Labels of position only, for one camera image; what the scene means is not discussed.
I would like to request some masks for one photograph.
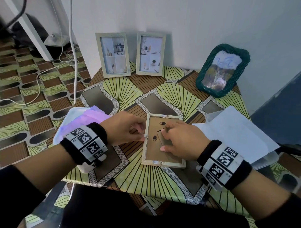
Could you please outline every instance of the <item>left hand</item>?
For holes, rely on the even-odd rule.
[[[108,144],[120,145],[132,141],[144,141],[145,120],[139,116],[121,111],[100,125],[106,130]],[[130,128],[134,127],[138,133],[131,134]]]

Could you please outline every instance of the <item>light wood picture frame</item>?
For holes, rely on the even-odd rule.
[[[186,161],[179,157],[174,156],[172,153],[160,151],[162,146],[160,140],[155,134],[164,128],[164,124],[161,122],[169,122],[182,120],[179,116],[161,115],[161,114],[147,114],[146,128],[145,128],[145,140],[142,150],[142,165],[154,165],[161,167],[171,168],[186,168]]]
[[[126,33],[97,32],[95,36],[104,78],[130,76],[131,68]]]
[[[162,76],[165,40],[166,34],[137,33],[136,74]]]

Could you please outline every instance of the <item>pink paper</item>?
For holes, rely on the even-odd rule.
[[[63,140],[63,136],[70,133],[71,131],[79,128],[82,125],[88,125],[90,123],[96,122],[101,123],[104,120],[110,118],[109,115],[105,114],[104,111],[100,110],[95,105],[92,106],[90,109],[87,109],[82,115],[71,121],[65,126],[61,126],[60,134],[59,134],[59,141]]]

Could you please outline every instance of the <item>right hand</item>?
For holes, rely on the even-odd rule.
[[[197,160],[205,150],[210,140],[196,126],[188,125],[183,121],[168,122],[168,132],[161,130],[165,139],[170,139],[173,146],[162,146],[161,151],[171,152],[173,155],[185,160]]]

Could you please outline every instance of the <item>patterned tablecloth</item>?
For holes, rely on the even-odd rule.
[[[34,58],[28,48],[15,50],[13,43],[0,47],[0,96],[20,103],[31,101],[39,91],[36,73],[59,66]],[[163,76],[135,74],[104,79],[100,69],[91,79],[84,59],[78,58],[77,100],[74,107],[96,105],[106,114],[125,110],[146,119],[147,113],[177,115],[188,123],[203,123],[207,113],[234,106],[250,119],[240,91],[235,86],[226,96],[213,98],[199,91],[195,80],[199,70],[164,66]],[[73,67],[65,64],[40,76],[42,93],[25,107],[0,103],[0,165],[5,166],[53,146],[58,126],[72,108]],[[168,201],[204,204],[249,216],[227,190],[216,192],[201,182],[196,162],[187,161],[186,169],[141,165],[143,142],[109,146],[103,164],[88,174],[74,168],[64,181],[95,187],[106,186],[130,193],[138,207],[148,203],[160,214]],[[264,175],[288,190],[301,195],[299,157],[283,154],[278,163],[262,169]]]

